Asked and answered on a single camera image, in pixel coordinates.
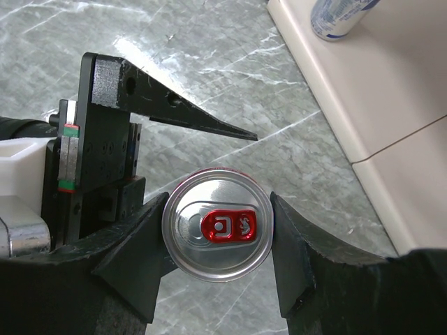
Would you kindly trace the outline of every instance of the white plastic part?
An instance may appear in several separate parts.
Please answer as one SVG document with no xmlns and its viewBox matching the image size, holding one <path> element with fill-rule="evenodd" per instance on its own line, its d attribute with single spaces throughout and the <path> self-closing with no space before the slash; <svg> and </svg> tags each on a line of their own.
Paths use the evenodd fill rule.
<svg viewBox="0 0 447 335">
<path fill-rule="evenodd" d="M 46 146 L 51 138 L 0 141 L 0 196 L 19 197 L 41 214 Z"/>
</svg>

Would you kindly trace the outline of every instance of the red marking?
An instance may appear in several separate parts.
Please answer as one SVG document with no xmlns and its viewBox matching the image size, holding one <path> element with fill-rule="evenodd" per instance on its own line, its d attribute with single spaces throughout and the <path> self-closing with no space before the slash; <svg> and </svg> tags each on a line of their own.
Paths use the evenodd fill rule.
<svg viewBox="0 0 447 335">
<path fill-rule="evenodd" d="M 79 129 L 79 126 L 76 126 L 75 124 L 64 124 L 64 127 L 73 128 L 73 129 Z"/>
<path fill-rule="evenodd" d="M 75 190 L 68 190 L 68 189 L 66 189 L 66 188 L 58 188 L 57 189 L 59 192 L 65 192 L 65 193 L 76 193 L 76 191 Z"/>
<path fill-rule="evenodd" d="M 256 213 L 251 210 L 216 209 L 202 220 L 202 234 L 214 243 L 249 242 L 256 239 Z"/>
</svg>

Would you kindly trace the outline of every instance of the aluminum can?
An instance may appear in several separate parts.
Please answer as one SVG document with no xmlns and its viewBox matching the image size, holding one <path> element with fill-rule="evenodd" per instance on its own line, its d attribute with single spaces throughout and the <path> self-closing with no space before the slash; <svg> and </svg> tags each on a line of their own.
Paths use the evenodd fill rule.
<svg viewBox="0 0 447 335">
<path fill-rule="evenodd" d="M 379 0 L 317 0 L 311 13 L 312 29 L 324 40 L 339 40 L 378 2 Z"/>
<path fill-rule="evenodd" d="M 272 203 L 246 174 L 224 167 L 202 170 L 173 191 L 162 233 L 180 269 L 204 281 L 231 281 L 268 256 Z"/>
</svg>

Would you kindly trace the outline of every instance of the can lid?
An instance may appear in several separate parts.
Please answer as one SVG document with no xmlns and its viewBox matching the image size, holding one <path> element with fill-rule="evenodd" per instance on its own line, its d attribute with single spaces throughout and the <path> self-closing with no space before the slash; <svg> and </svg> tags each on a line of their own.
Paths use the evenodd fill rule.
<svg viewBox="0 0 447 335">
<path fill-rule="evenodd" d="M 247 175 L 226 168 L 203 170 L 170 196 L 162 233 L 180 269 L 205 281 L 231 281 L 268 256 L 273 208 L 267 194 Z"/>
</svg>

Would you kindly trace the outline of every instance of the marble floor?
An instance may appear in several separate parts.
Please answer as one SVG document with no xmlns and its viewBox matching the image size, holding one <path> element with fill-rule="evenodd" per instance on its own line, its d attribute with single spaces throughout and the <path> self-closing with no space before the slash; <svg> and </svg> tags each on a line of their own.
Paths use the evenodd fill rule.
<svg viewBox="0 0 447 335">
<path fill-rule="evenodd" d="M 3 0 L 1 115 L 48 118 L 59 99 L 76 99 L 82 54 L 125 57 L 260 139 L 133 116 L 144 129 L 138 174 L 147 178 L 147 199 L 198 169 L 236 168 L 348 243 L 395 255 L 265 6 L 265 0 Z M 198 281 L 180 270 L 167 275 L 147 333 L 286 335 L 272 258 L 230 283 Z"/>
</svg>

